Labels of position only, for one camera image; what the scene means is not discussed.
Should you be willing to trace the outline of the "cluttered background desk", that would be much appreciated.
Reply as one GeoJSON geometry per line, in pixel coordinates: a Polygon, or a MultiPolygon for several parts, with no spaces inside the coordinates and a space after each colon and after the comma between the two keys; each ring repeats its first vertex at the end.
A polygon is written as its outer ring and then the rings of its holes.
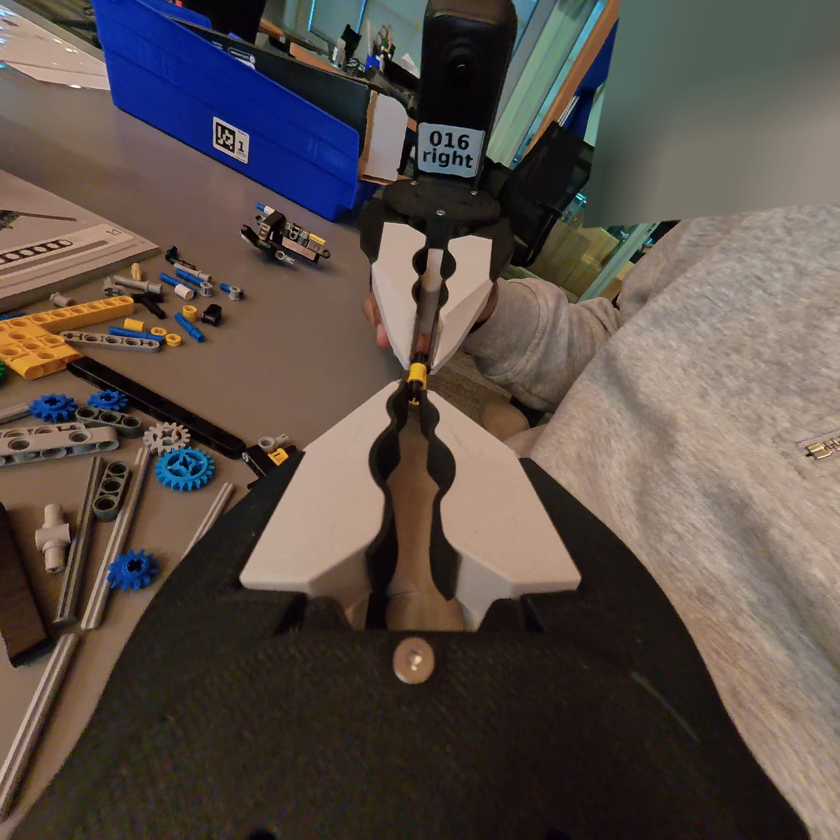
{"type": "Polygon", "coordinates": [[[367,44],[363,40],[355,49],[350,49],[354,45],[353,39],[348,45],[341,39],[332,42],[319,35],[311,39],[263,17],[259,22],[257,44],[271,44],[289,53],[292,58],[317,69],[344,73],[360,79],[367,78],[371,73],[379,73],[400,88],[412,92],[419,91],[420,77],[416,68],[411,69],[403,62],[394,60],[389,52],[365,55],[364,47],[367,44]]]}

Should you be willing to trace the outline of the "white paper sheets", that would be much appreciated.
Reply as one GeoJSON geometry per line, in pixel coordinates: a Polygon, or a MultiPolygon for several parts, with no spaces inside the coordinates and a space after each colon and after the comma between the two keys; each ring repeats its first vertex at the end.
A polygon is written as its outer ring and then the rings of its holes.
{"type": "Polygon", "coordinates": [[[1,2],[1,64],[37,81],[110,90],[99,48],[16,2],[1,2]]]}

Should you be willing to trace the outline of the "large blue lego gear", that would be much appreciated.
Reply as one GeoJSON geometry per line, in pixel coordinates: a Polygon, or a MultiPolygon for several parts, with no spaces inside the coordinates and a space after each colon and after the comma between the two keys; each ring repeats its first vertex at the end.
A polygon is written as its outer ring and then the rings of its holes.
{"type": "Polygon", "coordinates": [[[194,447],[183,447],[161,455],[154,469],[156,479],[164,488],[180,492],[202,489],[214,472],[213,457],[194,447]]]}

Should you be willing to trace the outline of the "person's right forearm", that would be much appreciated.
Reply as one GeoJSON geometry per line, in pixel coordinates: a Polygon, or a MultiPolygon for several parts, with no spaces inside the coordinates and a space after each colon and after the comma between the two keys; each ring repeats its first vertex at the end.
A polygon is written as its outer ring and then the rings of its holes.
{"type": "Polygon", "coordinates": [[[521,404],[552,413],[623,322],[606,299],[571,303],[545,280],[499,280],[492,313],[461,349],[521,404]]]}

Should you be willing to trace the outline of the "large blue bin with tag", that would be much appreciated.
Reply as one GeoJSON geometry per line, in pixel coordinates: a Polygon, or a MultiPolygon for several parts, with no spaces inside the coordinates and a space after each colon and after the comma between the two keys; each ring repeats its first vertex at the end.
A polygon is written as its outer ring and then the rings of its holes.
{"type": "Polygon", "coordinates": [[[92,2],[118,109],[329,221],[373,196],[355,129],[162,6],[92,2]]]}

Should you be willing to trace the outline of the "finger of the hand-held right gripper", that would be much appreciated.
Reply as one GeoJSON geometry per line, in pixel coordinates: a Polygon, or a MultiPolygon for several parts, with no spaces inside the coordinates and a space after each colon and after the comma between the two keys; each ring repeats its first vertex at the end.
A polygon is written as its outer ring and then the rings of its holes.
{"type": "Polygon", "coordinates": [[[451,359],[485,309],[493,288],[491,250],[488,238],[468,235],[450,239],[445,251],[428,251],[423,333],[430,337],[430,374],[451,359]]]}
{"type": "Polygon", "coordinates": [[[417,325],[413,289],[419,273],[416,254],[426,247],[423,233],[406,224],[385,222],[379,252],[371,267],[372,290],[395,357],[404,370],[411,366],[417,325]]]}

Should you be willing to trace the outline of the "small grey lego gear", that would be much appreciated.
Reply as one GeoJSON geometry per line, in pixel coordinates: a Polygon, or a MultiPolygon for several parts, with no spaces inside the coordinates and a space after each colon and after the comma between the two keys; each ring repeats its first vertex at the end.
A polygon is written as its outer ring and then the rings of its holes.
{"type": "Polygon", "coordinates": [[[143,433],[143,445],[153,455],[166,455],[187,447],[191,441],[189,430],[178,423],[158,423],[143,433]]]}

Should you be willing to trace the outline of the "long grey lego beam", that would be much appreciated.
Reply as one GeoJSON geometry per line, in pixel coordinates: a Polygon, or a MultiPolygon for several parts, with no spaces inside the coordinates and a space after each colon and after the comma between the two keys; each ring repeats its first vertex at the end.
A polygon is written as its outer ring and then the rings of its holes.
{"type": "Polygon", "coordinates": [[[108,452],[120,447],[111,427],[63,423],[1,432],[1,467],[108,452]]]}

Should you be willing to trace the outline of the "white lego axle connector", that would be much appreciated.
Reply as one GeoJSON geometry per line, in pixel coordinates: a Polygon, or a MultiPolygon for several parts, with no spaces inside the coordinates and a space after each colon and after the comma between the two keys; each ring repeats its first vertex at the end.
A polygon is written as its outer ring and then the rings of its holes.
{"type": "Polygon", "coordinates": [[[70,524],[61,505],[48,504],[43,524],[35,532],[35,545],[44,555],[48,574],[58,574],[65,569],[70,542],[70,524]]]}

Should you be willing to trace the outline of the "person's right hand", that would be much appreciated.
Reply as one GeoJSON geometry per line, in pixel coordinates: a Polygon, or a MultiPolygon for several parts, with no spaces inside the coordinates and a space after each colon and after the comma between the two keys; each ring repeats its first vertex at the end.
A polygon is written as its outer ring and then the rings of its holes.
{"type": "Polygon", "coordinates": [[[384,321],[372,290],[369,291],[367,298],[364,300],[362,313],[365,320],[374,330],[377,346],[382,350],[390,350],[392,348],[391,341],[387,335],[384,321]]]}

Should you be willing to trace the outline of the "thin grey lego liftarm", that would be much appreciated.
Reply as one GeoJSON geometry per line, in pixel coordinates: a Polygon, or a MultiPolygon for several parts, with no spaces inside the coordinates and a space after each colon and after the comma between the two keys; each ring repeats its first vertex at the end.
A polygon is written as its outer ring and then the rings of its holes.
{"type": "Polygon", "coordinates": [[[90,350],[110,350],[132,353],[156,353],[161,349],[161,342],[150,339],[132,338],[99,332],[69,330],[58,333],[70,346],[79,352],[90,350]]]}

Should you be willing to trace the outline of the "dark grey three-hole beam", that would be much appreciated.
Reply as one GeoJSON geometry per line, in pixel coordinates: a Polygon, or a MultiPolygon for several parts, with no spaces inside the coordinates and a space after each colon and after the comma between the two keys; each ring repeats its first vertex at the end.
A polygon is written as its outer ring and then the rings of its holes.
{"type": "Polygon", "coordinates": [[[131,469],[126,463],[112,461],[105,465],[91,505],[98,521],[113,522],[118,517],[130,478],[131,469]]]}

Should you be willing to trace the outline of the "scatter of small lego pins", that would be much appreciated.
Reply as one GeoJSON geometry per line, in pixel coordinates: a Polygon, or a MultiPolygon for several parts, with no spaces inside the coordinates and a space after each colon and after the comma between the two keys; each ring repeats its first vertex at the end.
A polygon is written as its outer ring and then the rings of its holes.
{"type": "Polygon", "coordinates": [[[104,298],[131,297],[133,315],[77,331],[156,340],[160,350],[181,346],[185,337],[203,344],[207,335],[202,325],[218,326],[222,321],[222,310],[212,300],[215,290],[210,279],[185,265],[174,264],[171,271],[160,273],[159,282],[144,280],[140,267],[133,266],[130,277],[109,277],[102,288],[104,298]]]}

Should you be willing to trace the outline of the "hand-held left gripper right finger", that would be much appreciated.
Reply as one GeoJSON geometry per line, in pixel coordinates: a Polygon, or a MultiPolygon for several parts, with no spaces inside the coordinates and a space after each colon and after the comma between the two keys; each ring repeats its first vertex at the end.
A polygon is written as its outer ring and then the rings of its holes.
{"type": "Polygon", "coordinates": [[[419,417],[437,486],[430,571],[468,630],[499,600],[575,590],[581,573],[514,451],[436,393],[419,417]]]}

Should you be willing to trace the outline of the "tan cardboard boxes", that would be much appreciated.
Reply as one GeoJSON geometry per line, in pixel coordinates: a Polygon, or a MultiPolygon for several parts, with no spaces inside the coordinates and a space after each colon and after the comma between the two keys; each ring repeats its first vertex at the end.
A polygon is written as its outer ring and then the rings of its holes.
{"type": "Polygon", "coordinates": [[[600,227],[572,227],[558,221],[529,270],[580,298],[602,272],[620,240],[600,227]]]}

